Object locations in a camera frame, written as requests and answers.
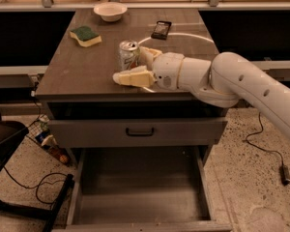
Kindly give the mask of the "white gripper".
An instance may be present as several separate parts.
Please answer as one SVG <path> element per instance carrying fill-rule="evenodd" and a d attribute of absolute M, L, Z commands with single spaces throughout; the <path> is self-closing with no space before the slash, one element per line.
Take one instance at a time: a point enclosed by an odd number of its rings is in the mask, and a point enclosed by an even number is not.
<path fill-rule="evenodd" d="M 163 53 L 154 48 L 140 47 L 141 66 L 113 74 L 113 81 L 119 85 L 151 87 L 157 79 L 160 88 L 177 89 L 177 79 L 185 56 L 180 53 Z"/>

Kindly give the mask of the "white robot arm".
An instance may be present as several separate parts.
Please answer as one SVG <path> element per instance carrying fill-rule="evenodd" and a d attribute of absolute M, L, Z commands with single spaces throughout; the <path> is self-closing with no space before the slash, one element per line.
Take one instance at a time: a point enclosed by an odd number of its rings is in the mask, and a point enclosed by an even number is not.
<path fill-rule="evenodd" d="M 198 100 L 222 108 L 243 99 L 290 139 L 290 88 L 236 53 L 223 52 L 207 61 L 167 52 L 151 67 L 116 72 L 113 80 L 119 85 L 148 88 L 156 84 L 162 89 L 188 91 Z"/>

